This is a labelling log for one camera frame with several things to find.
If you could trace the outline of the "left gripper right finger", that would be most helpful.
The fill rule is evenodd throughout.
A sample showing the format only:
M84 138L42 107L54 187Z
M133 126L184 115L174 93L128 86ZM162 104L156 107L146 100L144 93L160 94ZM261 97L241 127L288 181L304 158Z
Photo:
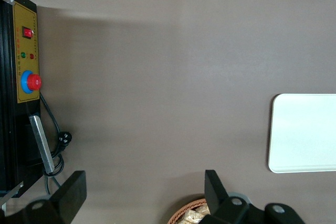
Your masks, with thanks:
M200 223L304 223L288 205L269 203L263 210L242 194L228 194L215 170L205 171L204 196L210 214Z

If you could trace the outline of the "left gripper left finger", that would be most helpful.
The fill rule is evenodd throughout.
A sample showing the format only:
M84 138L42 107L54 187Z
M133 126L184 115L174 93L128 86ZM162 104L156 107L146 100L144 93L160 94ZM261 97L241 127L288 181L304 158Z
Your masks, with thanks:
M86 198L86 172L77 170L49 199L31 202L5 223L72 223Z

